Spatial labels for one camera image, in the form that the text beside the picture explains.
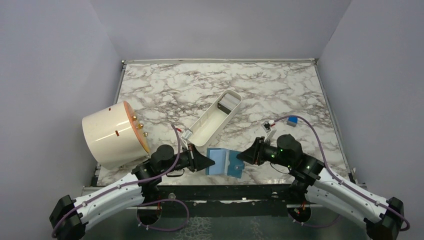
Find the blue leather card holder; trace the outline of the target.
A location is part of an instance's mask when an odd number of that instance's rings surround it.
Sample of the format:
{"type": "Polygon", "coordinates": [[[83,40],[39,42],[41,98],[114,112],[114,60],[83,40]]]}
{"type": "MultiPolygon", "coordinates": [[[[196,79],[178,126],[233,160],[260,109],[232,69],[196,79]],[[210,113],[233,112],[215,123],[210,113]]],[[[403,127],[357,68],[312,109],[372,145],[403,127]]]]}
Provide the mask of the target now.
{"type": "Polygon", "coordinates": [[[241,179],[245,169],[245,162],[237,158],[240,151],[227,148],[208,148],[206,156],[215,162],[214,165],[205,169],[205,174],[225,175],[236,179],[241,179]]]}

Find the white oblong plastic tray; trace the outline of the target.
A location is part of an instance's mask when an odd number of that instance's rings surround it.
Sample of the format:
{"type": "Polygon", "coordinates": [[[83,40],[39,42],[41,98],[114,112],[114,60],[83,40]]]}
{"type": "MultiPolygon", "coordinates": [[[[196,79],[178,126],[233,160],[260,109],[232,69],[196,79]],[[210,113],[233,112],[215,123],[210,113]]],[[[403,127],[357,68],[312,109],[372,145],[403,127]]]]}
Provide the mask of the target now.
{"type": "Polygon", "coordinates": [[[194,144],[197,148],[206,148],[222,132],[225,126],[239,112],[243,98],[237,92],[227,89],[209,106],[209,108],[194,122],[189,128],[192,131],[188,142],[194,144]],[[232,94],[240,100],[240,103],[231,111],[225,114],[218,109],[217,103],[226,93],[232,94]]]}

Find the black credit card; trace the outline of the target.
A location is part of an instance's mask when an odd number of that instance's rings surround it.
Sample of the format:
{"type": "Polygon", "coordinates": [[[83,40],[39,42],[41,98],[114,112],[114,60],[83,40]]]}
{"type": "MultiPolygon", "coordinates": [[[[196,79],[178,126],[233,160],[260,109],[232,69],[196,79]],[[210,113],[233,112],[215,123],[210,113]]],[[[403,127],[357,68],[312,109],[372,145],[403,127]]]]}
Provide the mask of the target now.
{"type": "Polygon", "coordinates": [[[233,110],[232,108],[228,108],[227,106],[221,104],[220,102],[217,103],[217,108],[227,115],[229,115],[233,110]]]}

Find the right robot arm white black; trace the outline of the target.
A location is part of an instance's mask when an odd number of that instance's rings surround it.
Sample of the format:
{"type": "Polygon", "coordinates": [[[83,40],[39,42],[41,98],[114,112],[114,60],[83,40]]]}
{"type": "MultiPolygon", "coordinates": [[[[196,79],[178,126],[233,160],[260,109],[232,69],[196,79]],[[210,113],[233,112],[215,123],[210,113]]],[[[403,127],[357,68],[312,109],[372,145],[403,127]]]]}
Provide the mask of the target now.
{"type": "Polygon", "coordinates": [[[237,155],[252,165],[265,162],[288,168],[294,181],[289,199],[321,205],[366,229],[373,240],[395,240],[404,220],[404,204],[396,197],[386,199],[333,173],[324,162],[303,152],[300,142],[290,134],[278,137],[276,146],[257,137],[237,155]]]}

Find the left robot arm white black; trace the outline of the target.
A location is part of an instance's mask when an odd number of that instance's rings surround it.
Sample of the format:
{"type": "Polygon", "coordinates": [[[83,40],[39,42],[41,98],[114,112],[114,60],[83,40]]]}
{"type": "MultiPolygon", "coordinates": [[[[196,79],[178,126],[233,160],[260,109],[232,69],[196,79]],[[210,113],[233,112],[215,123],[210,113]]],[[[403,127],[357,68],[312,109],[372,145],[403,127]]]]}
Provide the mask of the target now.
{"type": "Polygon", "coordinates": [[[137,205],[152,205],[160,199],[157,185],[169,172],[188,168],[204,170],[215,162],[202,155],[193,144],[175,153],[168,144],[159,146],[150,158],[130,173],[102,189],[84,196],[60,198],[50,214],[52,237],[57,240],[80,240],[102,220],[137,205]]]}

